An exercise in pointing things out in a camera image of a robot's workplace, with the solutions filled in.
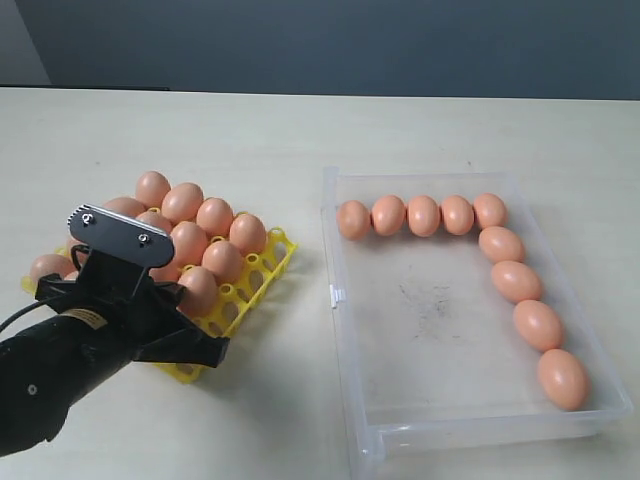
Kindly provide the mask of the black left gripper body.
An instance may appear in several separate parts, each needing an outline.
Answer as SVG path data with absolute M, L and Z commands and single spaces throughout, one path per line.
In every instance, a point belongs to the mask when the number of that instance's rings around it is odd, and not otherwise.
M 58 314 L 86 309 L 102 316 L 132 356 L 139 346 L 174 332 L 200 332 L 178 309 L 166 313 L 150 311 L 149 287 L 157 282 L 149 272 L 131 295 L 113 288 L 93 288 L 80 280 L 80 272 L 75 281 L 65 281 L 57 274 L 43 276 L 37 283 L 35 298 Z

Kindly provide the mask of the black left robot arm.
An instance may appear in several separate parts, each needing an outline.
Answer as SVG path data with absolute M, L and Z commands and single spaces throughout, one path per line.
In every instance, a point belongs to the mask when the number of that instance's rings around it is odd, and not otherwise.
M 1 343 L 1 453 L 52 441 L 70 408 L 132 362 L 216 367 L 229 340 L 181 313 L 184 287 L 157 283 L 147 268 L 92 251 L 79 276 L 42 277 L 34 303 L 53 316 Z

